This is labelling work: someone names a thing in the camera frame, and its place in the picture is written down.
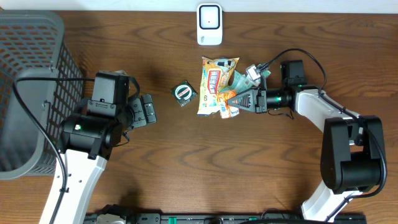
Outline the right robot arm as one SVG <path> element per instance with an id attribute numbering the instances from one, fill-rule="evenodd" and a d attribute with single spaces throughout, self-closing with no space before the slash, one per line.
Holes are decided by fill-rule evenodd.
<path id="1" fill-rule="evenodd" d="M 310 120 L 322 133 L 322 181 L 304 201 L 304 220 L 333 223 L 353 199 L 377 195 L 387 177 L 382 122 L 361 116 L 332 100 L 316 85 L 309 85 L 303 62 L 280 65 L 282 88 L 251 88 L 228 100 L 228 105 L 253 113 L 290 108 Z"/>

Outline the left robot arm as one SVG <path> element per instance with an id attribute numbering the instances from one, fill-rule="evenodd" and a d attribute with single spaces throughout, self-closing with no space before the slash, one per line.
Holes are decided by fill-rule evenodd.
<path id="1" fill-rule="evenodd" d="M 96 74 L 92 97 L 60 125 L 57 149 L 62 160 L 41 223 L 83 223 L 95 186 L 113 148 L 133 129 L 155 123 L 152 97 L 130 95 L 136 79 L 125 71 Z"/>

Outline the teal white packet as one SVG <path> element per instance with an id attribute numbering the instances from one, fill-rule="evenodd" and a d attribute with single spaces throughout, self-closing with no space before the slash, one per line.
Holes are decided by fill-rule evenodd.
<path id="1" fill-rule="evenodd" d="M 265 69 L 261 72 L 261 76 L 262 78 L 266 79 L 269 77 L 269 75 L 271 74 L 271 72 L 268 69 Z"/>

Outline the large orange white snack bag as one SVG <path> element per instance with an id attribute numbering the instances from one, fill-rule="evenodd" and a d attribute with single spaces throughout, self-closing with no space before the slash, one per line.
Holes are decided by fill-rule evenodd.
<path id="1" fill-rule="evenodd" d="M 222 118 L 229 118 L 225 115 L 226 100 L 236 95 L 236 90 L 228 85 L 238 58 L 210 59 L 202 56 L 202 75 L 200 83 L 200 99 L 198 116 L 209 116 L 220 112 Z"/>

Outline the orange red snack packet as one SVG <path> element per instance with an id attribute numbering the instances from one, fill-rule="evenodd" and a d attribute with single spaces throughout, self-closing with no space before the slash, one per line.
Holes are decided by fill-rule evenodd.
<path id="1" fill-rule="evenodd" d="M 228 90 L 217 94 L 217 101 L 220 106 L 220 116 L 222 119 L 232 118 L 239 114 L 239 109 L 237 107 L 228 104 L 228 100 L 235 96 L 235 90 Z"/>

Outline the green snack packet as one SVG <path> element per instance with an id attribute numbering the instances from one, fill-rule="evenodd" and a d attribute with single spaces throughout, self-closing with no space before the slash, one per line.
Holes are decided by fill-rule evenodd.
<path id="1" fill-rule="evenodd" d="M 237 70 L 234 71 L 233 73 L 233 82 L 230 86 L 226 86 L 225 88 L 221 89 L 222 92 L 234 90 L 237 94 L 246 91 L 250 88 L 252 88 L 254 85 L 253 83 L 249 80 L 249 78 L 241 73 L 239 73 Z"/>

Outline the dark green Zam-Buk box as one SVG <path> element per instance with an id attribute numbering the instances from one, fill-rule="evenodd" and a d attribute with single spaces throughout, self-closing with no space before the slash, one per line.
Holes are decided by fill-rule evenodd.
<path id="1" fill-rule="evenodd" d="M 184 107 L 197 96 L 197 92 L 186 80 L 175 86 L 171 90 L 170 94 L 176 99 L 177 103 L 181 107 Z"/>

